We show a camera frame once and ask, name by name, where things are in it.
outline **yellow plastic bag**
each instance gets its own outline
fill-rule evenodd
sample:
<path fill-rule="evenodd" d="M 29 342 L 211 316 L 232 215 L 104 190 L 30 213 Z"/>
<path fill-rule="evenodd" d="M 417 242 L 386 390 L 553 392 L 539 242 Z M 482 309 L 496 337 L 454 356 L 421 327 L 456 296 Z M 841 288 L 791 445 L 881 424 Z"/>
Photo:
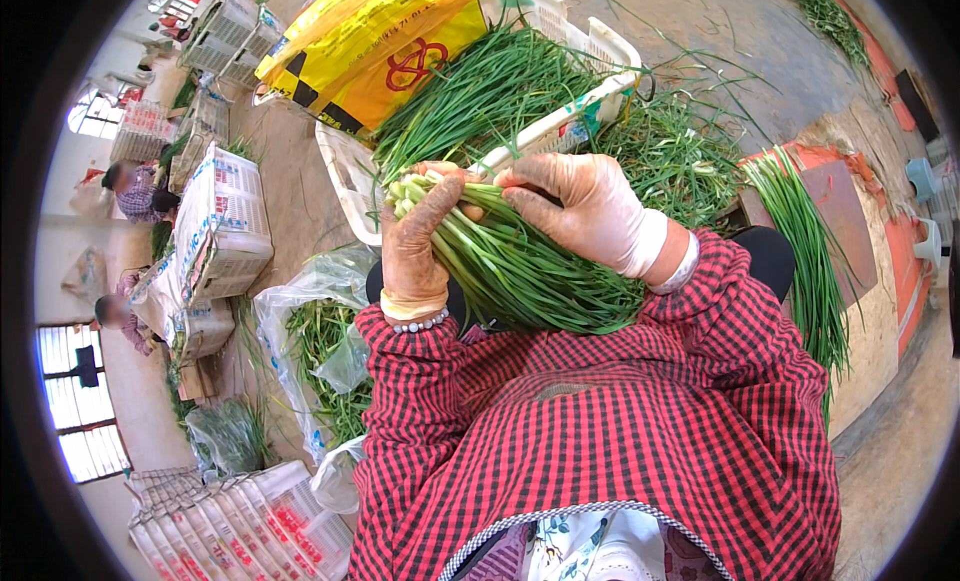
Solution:
<path fill-rule="evenodd" d="M 257 77 L 335 129 L 369 136 L 436 60 L 486 32 L 477 0 L 316 0 Z"/>

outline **hand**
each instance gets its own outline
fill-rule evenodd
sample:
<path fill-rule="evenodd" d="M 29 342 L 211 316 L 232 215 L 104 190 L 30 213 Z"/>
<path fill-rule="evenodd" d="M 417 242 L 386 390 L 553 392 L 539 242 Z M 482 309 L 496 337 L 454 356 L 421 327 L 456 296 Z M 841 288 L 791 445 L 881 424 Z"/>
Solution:
<path fill-rule="evenodd" d="M 578 255 L 651 285 L 666 282 L 687 253 L 690 232 L 644 208 L 608 155 L 522 157 L 493 184 L 534 227 Z M 559 198 L 550 203 L 529 187 Z"/>
<path fill-rule="evenodd" d="M 460 168 L 453 162 L 444 162 L 442 160 L 427 160 L 425 162 L 418 162 L 414 164 L 413 171 L 418 175 L 426 174 L 426 171 L 432 170 L 435 173 L 440 173 L 444 177 L 453 175 L 463 179 L 463 182 L 469 183 L 479 183 L 483 182 L 480 179 L 480 175 L 472 173 L 469 170 L 464 170 Z M 479 205 L 467 202 L 458 202 L 457 207 L 460 208 L 460 211 L 469 219 L 474 221 L 474 223 L 479 223 L 484 217 L 483 208 Z"/>
<path fill-rule="evenodd" d="M 418 323 L 447 305 L 450 274 L 434 259 L 430 235 L 460 199 L 463 178 L 457 173 L 444 177 L 400 221 L 384 209 L 380 307 L 387 323 Z"/>

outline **red logo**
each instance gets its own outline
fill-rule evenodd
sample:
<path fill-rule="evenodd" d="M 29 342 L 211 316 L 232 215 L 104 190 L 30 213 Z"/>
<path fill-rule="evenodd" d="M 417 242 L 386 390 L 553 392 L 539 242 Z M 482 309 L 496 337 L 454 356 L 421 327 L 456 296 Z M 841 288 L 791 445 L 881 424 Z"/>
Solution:
<path fill-rule="evenodd" d="M 394 56 L 390 56 L 387 59 L 387 65 L 390 66 L 390 70 L 387 71 L 387 88 L 390 91 L 407 91 L 411 87 L 417 84 L 423 77 L 430 73 L 426 69 L 426 54 L 430 50 L 439 52 L 438 59 L 447 59 L 447 47 L 442 43 L 427 43 L 423 39 L 417 38 L 414 41 L 416 46 L 419 46 L 419 50 L 414 51 L 401 62 L 397 62 L 397 59 Z M 410 60 L 416 58 L 416 65 L 411 66 Z M 396 79 L 396 75 L 413 75 L 413 78 L 407 81 L 405 77 L 400 77 L 399 80 Z"/>

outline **beaded bracelet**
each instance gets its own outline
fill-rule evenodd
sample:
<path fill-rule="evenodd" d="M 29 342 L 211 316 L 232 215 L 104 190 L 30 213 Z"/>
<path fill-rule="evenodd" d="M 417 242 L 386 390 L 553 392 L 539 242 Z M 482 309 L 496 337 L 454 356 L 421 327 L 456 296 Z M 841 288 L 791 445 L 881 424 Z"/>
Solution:
<path fill-rule="evenodd" d="M 395 324 L 393 327 L 394 333 L 416 333 L 417 331 L 423 328 L 433 328 L 438 326 L 444 321 L 448 316 L 450 316 L 450 311 L 446 307 L 443 310 L 439 311 L 439 314 L 432 319 L 427 319 L 422 323 L 409 323 L 409 324 Z"/>

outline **rubber glove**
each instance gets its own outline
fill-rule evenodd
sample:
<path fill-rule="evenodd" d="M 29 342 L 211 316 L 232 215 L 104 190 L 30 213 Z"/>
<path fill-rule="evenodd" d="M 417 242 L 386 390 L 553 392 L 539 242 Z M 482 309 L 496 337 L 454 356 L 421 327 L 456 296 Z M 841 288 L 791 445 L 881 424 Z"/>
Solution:
<path fill-rule="evenodd" d="M 419 323 L 447 305 L 450 274 L 434 259 L 430 235 L 460 200 L 463 178 L 457 173 L 444 177 L 399 221 L 390 208 L 384 209 L 380 308 L 388 323 Z"/>
<path fill-rule="evenodd" d="M 522 157 L 493 184 L 531 225 L 570 251 L 650 285 L 666 282 L 684 260 L 690 232 L 644 208 L 608 155 Z M 549 202 L 531 188 L 559 198 Z"/>

